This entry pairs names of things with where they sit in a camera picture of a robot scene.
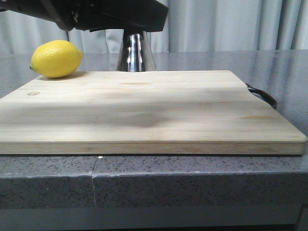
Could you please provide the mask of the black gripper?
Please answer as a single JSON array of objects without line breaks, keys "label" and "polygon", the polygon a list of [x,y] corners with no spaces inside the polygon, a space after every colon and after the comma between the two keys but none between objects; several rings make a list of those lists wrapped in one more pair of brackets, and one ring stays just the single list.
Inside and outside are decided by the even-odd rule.
[{"label": "black gripper", "polygon": [[72,0],[2,0],[0,10],[12,11],[35,18],[54,22],[64,30],[75,27],[74,7]]}]

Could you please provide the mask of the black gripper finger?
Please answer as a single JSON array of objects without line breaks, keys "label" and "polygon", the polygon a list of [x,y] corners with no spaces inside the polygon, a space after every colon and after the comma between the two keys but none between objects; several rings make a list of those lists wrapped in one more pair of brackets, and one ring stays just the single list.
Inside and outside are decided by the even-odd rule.
[{"label": "black gripper finger", "polygon": [[77,8],[74,27],[160,32],[167,14],[168,7],[156,0],[85,0]]}]

